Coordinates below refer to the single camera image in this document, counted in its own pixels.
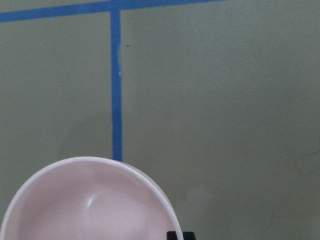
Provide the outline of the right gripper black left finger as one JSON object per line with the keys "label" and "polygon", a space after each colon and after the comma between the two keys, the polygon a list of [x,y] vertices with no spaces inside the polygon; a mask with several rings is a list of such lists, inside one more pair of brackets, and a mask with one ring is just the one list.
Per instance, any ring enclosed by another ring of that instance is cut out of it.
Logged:
{"label": "right gripper black left finger", "polygon": [[167,240],[177,240],[177,233],[175,231],[168,231],[166,233]]}

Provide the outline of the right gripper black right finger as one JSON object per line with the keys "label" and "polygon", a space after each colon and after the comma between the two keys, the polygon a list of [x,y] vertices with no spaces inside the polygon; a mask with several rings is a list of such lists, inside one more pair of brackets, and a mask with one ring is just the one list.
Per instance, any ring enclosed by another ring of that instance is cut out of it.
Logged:
{"label": "right gripper black right finger", "polygon": [[184,240],[196,240],[196,235],[192,231],[184,231],[183,232],[183,239]]}

